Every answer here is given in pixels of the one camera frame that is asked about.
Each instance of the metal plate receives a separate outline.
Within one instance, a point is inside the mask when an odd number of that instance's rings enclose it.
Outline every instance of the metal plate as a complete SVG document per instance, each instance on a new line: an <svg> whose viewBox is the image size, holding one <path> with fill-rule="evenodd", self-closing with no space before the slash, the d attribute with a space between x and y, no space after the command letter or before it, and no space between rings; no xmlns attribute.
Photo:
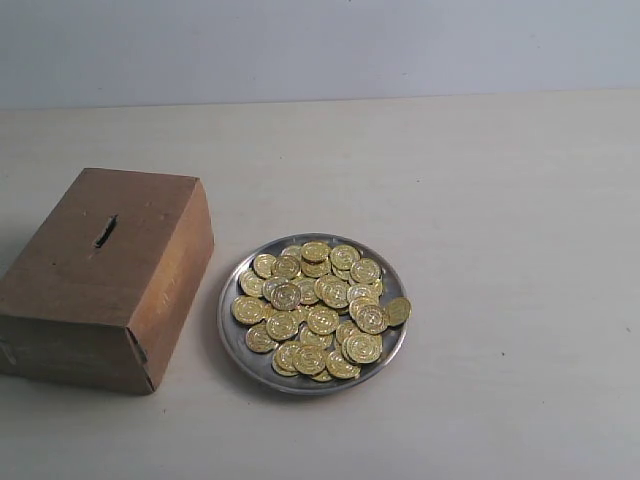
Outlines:
<svg viewBox="0 0 640 480"><path fill-rule="evenodd" d="M222 342L229 355L231 355L244 372L271 388L295 395L326 395L336 393L368 380L380 372L380 370L387 366L393 359L406 335L406 324L403 324L399 328L387 329L383 333L383 351L378 362L370 365L362 365L359 378L349 380L334 379L326 383L315 382L304 375L295 377L278 375L271 368L273 352L258 354L247 348L245 344L247 327L238 323L231 314L231 303L237 296L242 295L238 284L239 275L251 267L251 262L258 254L270 253L271 255L278 256L282 249L289 245L302 245L312 240L328 242L331 247L335 247L340 243L347 243L358 249L363 257L372 258L378 262L378 265L380 265L382 269L382 281L385 288L383 296L380 298L380 305L386 305L395 297L406 296L400 278L398 278L396 272L384 258L361 243L337 235L328 235L325 233L291 235L263 245L240 262L231 273L220 294L220 302L218 304L218 328L220 329L220 338L222 338ZM343 320L348 317L347 314L340 318Z"/></svg>

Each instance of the pile of coins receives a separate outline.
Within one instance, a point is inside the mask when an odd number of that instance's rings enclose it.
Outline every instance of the pile of coins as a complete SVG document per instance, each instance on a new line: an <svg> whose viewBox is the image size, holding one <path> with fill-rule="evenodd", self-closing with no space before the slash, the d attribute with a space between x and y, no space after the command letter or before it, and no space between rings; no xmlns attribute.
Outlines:
<svg viewBox="0 0 640 480"><path fill-rule="evenodd" d="M351 245L291 245L279 257L257 255L252 267L240 274L245 295L231 311L250 326L247 347L275 350L271 365L286 377L357 378L361 365L380 359L383 332L411 315L405 297L380 306L381 268Z"/></svg>

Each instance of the white table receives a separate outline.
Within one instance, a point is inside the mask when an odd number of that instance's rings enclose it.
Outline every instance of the white table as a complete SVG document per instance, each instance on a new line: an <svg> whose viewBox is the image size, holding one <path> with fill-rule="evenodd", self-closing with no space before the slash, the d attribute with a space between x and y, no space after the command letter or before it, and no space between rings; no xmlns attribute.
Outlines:
<svg viewBox="0 0 640 480"><path fill-rule="evenodd" d="M85 166L202 177L216 250L150 397L0 377L3 479L635 479L640 91L0 113L0 272ZM221 283L293 232L367 243L414 304L380 375L264 391Z"/></svg>

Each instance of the white wall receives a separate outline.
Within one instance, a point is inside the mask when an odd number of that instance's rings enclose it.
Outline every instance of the white wall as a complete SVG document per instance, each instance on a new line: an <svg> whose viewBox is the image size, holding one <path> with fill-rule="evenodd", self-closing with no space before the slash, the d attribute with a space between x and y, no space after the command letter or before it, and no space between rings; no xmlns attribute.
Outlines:
<svg viewBox="0 0 640 480"><path fill-rule="evenodd" d="M0 0L0 108L640 86L638 0Z"/></svg>

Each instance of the brown cardboard box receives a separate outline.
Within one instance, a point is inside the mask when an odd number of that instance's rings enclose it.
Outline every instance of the brown cardboard box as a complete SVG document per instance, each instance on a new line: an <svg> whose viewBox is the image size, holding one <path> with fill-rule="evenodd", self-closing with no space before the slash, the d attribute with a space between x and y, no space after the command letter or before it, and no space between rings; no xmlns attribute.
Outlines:
<svg viewBox="0 0 640 480"><path fill-rule="evenodd" d="M85 169L0 280L0 372L153 392L212 250L197 178Z"/></svg>

